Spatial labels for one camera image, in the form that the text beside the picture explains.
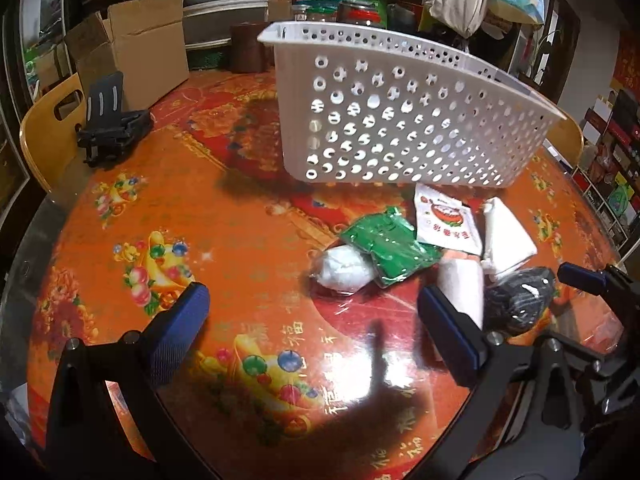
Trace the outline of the white roll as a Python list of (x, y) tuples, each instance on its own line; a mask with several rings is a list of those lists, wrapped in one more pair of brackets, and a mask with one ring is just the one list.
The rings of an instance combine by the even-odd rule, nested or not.
[(437, 286), (458, 312), (483, 328), (484, 273), (480, 258), (446, 250), (438, 263)]

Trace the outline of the white printed snack packet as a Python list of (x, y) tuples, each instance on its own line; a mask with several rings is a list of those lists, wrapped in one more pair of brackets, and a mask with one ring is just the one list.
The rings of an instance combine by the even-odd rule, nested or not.
[(474, 214), (461, 200), (419, 183), (414, 189), (416, 240), (479, 257), (483, 242)]

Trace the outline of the black fabric bundle in bag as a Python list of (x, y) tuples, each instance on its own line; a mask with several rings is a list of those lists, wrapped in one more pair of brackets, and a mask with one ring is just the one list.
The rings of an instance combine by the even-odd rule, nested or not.
[(555, 274), (545, 266), (518, 270), (484, 292), (484, 330), (511, 336), (535, 327), (555, 294)]

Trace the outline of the white folded cloth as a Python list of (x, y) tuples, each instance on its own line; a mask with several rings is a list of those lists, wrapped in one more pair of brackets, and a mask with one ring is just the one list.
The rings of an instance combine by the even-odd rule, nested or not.
[(496, 282), (536, 256), (537, 247), (518, 218), (499, 197), (486, 200), (483, 212), (485, 241), (480, 264), (491, 281)]

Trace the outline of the shelf with colourful boxes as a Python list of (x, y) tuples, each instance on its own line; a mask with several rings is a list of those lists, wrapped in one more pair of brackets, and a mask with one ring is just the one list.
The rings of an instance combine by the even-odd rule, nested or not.
[(616, 252), (639, 247), (639, 100), (613, 89), (585, 114), (585, 147), (574, 181), (600, 219)]

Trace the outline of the green fabric packet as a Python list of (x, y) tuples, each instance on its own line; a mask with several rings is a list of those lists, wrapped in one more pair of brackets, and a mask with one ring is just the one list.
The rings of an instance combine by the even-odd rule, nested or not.
[(442, 258), (439, 247), (416, 239), (416, 228), (395, 206), (352, 222), (340, 240), (369, 256), (383, 288), (411, 278)]

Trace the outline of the red patterned tablecloth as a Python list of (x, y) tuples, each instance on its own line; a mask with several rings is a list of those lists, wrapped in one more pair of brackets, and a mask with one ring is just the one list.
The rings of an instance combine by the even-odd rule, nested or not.
[(36, 428), (65, 338), (140, 330), (197, 281), (212, 306), (166, 403), (224, 478), (407, 477), (466, 395), (419, 356), (420, 275), (348, 299), (304, 277), (365, 214), (411, 216), (412, 185), (291, 178), (270, 74), (195, 75), (153, 116), (55, 248), (29, 359)]

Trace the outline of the small white wrapped bundle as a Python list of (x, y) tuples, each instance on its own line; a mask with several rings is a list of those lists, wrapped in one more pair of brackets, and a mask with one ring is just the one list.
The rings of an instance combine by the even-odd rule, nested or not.
[(322, 252), (314, 260), (309, 275), (319, 286), (345, 296), (358, 292), (378, 276), (371, 258), (350, 245)]

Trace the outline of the right wooden chair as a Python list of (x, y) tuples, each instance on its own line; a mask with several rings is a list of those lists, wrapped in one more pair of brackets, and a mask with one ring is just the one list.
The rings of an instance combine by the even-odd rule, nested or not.
[(585, 139), (582, 129), (567, 112), (547, 133), (544, 147), (558, 161), (570, 169), (575, 168), (582, 157)]

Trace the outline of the wooden chair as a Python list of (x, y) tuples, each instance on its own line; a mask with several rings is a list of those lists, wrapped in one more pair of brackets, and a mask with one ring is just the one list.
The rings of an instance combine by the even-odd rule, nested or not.
[(51, 193), (79, 152), (77, 133), (86, 123), (87, 102), (78, 74), (40, 98), (22, 120), (20, 144), (28, 168)]
[(582, 129), (567, 112), (547, 133), (544, 147), (558, 161), (570, 169), (575, 168), (582, 157), (585, 139)]

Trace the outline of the black phone stand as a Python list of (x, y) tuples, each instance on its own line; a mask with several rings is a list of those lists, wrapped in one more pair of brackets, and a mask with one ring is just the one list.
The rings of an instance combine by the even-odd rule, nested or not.
[(124, 74), (120, 70), (90, 87), (86, 123), (77, 131), (77, 146), (85, 151), (84, 163), (89, 167), (119, 162), (151, 132), (150, 111), (125, 112), (123, 100)]

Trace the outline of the left wooden chair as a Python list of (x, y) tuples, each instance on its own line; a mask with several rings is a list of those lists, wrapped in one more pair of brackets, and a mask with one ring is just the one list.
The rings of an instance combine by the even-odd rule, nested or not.
[(22, 120), (20, 144), (28, 168), (51, 193), (79, 152), (77, 133), (86, 123), (87, 102), (78, 74), (40, 98)]

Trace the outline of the white perforated plastic basket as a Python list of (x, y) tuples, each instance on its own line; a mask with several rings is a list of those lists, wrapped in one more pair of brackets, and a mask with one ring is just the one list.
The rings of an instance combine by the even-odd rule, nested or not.
[(385, 29), (277, 22), (283, 165), (308, 183), (510, 185), (563, 119), (473, 55)]

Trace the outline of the dark brown cylindrical container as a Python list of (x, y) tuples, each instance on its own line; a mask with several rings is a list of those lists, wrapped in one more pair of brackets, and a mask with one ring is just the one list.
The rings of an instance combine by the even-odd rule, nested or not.
[(245, 22), (230, 28), (230, 68), (236, 74), (263, 73), (268, 68), (265, 45), (258, 40), (266, 22)]

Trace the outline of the brown cardboard box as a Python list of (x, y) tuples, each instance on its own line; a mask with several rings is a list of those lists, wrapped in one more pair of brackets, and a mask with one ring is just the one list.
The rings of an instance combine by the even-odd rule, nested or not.
[(189, 78), (183, 0), (130, 0), (85, 18), (65, 36), (81, 87), (122, 73), (125, 110), (153, 106)]

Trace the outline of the red lidded glass jar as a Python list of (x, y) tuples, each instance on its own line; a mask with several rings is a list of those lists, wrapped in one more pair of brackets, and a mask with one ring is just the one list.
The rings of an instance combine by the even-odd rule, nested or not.
[(337, 7), (340, 23), (368, 27), (381, 27), (382, 18), (376, 7), (367, 1), (342, 0)]

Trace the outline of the red wall hanging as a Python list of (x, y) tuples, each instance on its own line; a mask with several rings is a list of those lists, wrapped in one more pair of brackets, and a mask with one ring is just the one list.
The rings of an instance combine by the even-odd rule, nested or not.
[(639, 97), (640, 41), (638, 32), (623, 29), (618, 40), (618, 51), (612, 79), (618, 88), (631, 91)]

